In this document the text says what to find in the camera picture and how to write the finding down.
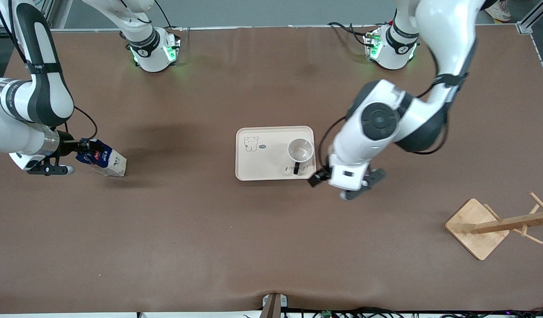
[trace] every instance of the white tray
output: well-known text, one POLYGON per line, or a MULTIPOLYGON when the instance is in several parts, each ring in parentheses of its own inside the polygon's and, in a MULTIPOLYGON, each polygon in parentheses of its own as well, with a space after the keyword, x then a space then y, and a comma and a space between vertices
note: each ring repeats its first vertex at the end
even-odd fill
POLYGON ((308 179, 316 172, 315 156, 301 163, 295 175, 295 163, 287 154, 289 143, 297 138, 314 145, 314 133, 305 125, 240 129, 236 133, 236 177, 241 181, 308 179))

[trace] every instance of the shoe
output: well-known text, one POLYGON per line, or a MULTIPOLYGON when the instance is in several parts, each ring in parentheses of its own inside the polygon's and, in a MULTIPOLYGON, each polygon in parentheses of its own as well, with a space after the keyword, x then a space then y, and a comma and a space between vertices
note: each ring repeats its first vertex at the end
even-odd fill
POLYGON ((507 0, 497 0, 491 7, 485 9, 485 12, 489 14, 495 20, 501 22, 507 22, 511 20, 511 13, 507 8, 507 0))

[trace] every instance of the wooden post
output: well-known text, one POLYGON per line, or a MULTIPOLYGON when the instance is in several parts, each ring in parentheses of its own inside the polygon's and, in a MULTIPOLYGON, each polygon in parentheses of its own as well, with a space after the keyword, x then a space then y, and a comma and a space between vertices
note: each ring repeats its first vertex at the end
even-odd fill
POLYGON ((445 224, 446 229, 479 260, 484 260, 503 241, 509 231, 533 242, 543 242, 528 235, 529 227, 543 225, 543 202, 529 192, 535 202, 528 215, 501 219, 489 205, 476 199, 466 202, 445 224))

